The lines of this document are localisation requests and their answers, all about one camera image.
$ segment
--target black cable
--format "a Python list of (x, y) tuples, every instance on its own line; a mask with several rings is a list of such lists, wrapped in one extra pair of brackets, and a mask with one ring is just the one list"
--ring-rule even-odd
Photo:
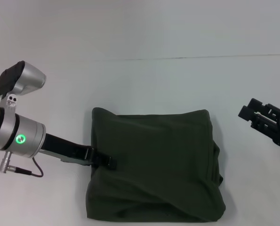
[(37, 178), (42, 178), (44, 176), (44, 172), (42, 171), (41, 167), (37, 164), (36, 160), (34, 158), (32, 158), (34, 164), (37, 166), (37, 168), (40, 170), (41, 175), (37, 175), (37, 174), (31, 174), (31, 176), (37, 177)]

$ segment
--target metal cylinder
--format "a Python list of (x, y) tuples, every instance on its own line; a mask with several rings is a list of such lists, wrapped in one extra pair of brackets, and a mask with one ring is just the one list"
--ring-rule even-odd
[(0, 150), (34, 157), (46, 137), (45, 125), (0, 107)]
[(2, 162), (0, 163), (0, 173), (6, 173), (10, 163), (11, 152), (6, 152)]

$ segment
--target dark green cloth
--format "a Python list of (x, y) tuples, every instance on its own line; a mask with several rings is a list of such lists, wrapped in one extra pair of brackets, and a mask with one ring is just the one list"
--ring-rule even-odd
[(92, 112), (92, 146), (118, 160), (93, 168), (88, 218), (119, 222), (210, 222), (225, 211), (219, 148), (208, 111), (175, 115)]

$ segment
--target black bracket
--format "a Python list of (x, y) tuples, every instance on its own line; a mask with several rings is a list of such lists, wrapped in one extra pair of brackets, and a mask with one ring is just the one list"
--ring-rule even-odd
[(270, 137), (280, 146), (280, 109), (271, 105), (262, 105), (262, 102), (251, 99), (248, 106), (243, 106), (239, 117), (252, 121), (251, 127)]
[(78, 145), (48, 133), (41, 149), (42, 153), (60, 158), (63, 162), (86, 166), (94, 165), (95, 167), (105, 166), (109, 170), (117, 168), (116, 159), (99, 152), (92, 146)]

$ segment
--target white table surface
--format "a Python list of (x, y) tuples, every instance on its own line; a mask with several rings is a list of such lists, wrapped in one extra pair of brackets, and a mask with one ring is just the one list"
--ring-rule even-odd
[[(238, 117), (251, 98), (280, 108), (280, 0), (0, 0), (0, 74), (20, 60), (48, 78), (17, 113), (76, 143), (96, 106), (209, 110), (227, 210), (208, 225), (280, 226), (280, 147)], [(36, 159), (43, 178), (0, 174), (0, 226), (121, 225), (86, 218), (90, 167)]]

